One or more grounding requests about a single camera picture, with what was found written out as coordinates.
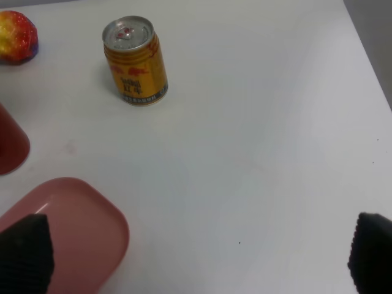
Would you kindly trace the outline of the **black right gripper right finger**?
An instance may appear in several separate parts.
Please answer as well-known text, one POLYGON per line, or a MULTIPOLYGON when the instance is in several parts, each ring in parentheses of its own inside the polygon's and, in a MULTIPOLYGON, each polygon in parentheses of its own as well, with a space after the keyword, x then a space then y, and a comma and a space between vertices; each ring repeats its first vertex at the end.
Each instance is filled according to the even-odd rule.
POLYGON ((347 266, 358 293, 391 293, 391 220, 358 215, 347 266))

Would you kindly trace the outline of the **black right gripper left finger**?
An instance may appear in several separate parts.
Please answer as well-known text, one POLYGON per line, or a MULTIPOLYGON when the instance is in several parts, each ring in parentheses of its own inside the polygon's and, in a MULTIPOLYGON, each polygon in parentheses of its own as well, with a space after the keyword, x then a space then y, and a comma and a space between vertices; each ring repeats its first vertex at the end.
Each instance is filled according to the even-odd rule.
POLYGON ((54 268, 46 215, 29 214, 1 232, 1 293, 46 293, 54 268))

